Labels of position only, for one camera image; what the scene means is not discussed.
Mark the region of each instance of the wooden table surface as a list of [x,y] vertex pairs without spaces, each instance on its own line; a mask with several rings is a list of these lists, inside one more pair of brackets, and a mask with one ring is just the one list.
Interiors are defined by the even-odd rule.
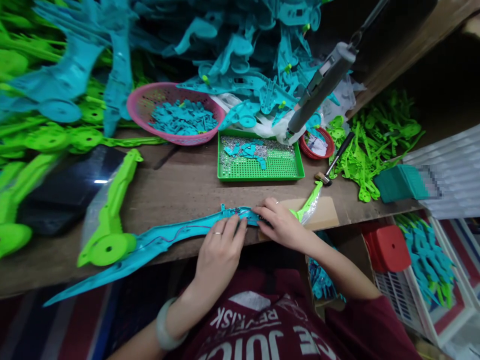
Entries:
[[[143,130],[128,130],[121,138],[148,136]],[[302,156],[305,178],[297,181],[222,183],[217,178],[217,137],[197,147],[173,144],[139,147],[144,158],[135,173],[120,216],[125,232],[141,234],[148,229],[205,217],[227,208],[254,206],[273,196],[279,201],[307,198],[314,188],[314,175],[326,171],[327,161]],[[340,225],[416,210],[415,200],[383,204],[358,201],[358,186],[339,176],[322,196],[333,198]],[[33,238],[20,251],[0,260],[0,297],[48,285],[79,280],[100,272],[93,265],[77,268],[82,223],[61,237]],[[151,263],[194,257],[203,238],[192,238],[172,245]],[[257,243],[258,232],[250,228],[246,245]]]

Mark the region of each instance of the hammer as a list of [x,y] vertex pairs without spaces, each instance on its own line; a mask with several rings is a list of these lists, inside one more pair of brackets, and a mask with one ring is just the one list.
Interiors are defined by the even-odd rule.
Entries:
[[325,174],[320,172],[320,171],[315,174],[315,178],[317,178],[318,180],[321,180],[321,182],[325,186],[332,185],[332,180],[330,180],[330,178],[329,178],[330,172],[332,171],[332,169],[334,168],[335,164],[340,159],[342,154],[345,152],[345,150],[347,149],[349,144],[352,142],[352,139],[354,138],[354,136],[355,136],[355,134],[353,132],[348,133],[345,141],[341,144],[340,148],[338,149],[338,152],[336,153],[335,158],[331,162],[330,167],[328,168],[328,170],[326,171]]

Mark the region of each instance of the red plastic stool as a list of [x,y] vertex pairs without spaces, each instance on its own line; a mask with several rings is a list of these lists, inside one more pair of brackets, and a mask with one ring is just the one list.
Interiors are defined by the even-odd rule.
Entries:
[[396,225],[370,222],[361,225],[371,266],[379,273],[399,273],[412,264],[402,231]]

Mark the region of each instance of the red plastic basket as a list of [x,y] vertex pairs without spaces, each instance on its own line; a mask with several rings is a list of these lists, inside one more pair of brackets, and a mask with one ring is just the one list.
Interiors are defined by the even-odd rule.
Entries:
[[[206,133],[192,136],[174,135],[158,131],[149,125],[149,123],[155,122],[152,112],[157,106],[163,103],[173,104],[177,100],[183,102],[185,99],[195,103],[201,102],[206,110],[213,113],[213,118],[218,122],[218,125]],[[139,87],[128,97],[126,107],[132,120],[143,129],[173,144],[184,146],[200,145],[211,140],[218,133],[219,126],[225,118],[225,111],[210,96],[203,92],[179,89],[174,82],[154,82]]]
[[326,144],[328,145],[328,148],[326,149],[326,154],[324,156],[320,156],[309,149],[309,147],[307,146],[307,143],[305,142],[305,134],[307,133],[306,131],[305,131],[305,134],[300,136],[300,139],[298,140],[298,142],[300,143],[300,149],[310,159],[313,159],[313,160],[328,159],[329,157],[332,156],[332,154],[335,151],[334,141],[332,140],[332,137],[325,129],[319,127],[316,130],[323,135],[323,137],[325,138]]

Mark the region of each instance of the woman's right hand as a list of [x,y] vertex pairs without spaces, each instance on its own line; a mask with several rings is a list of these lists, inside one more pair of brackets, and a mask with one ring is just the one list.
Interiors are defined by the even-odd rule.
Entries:
[[275,198],[267,197],[252,211],[271,225],[258,221],[262,233],[287,248],[307,253],[312,242],[312,232],[305,229],[292,212]]

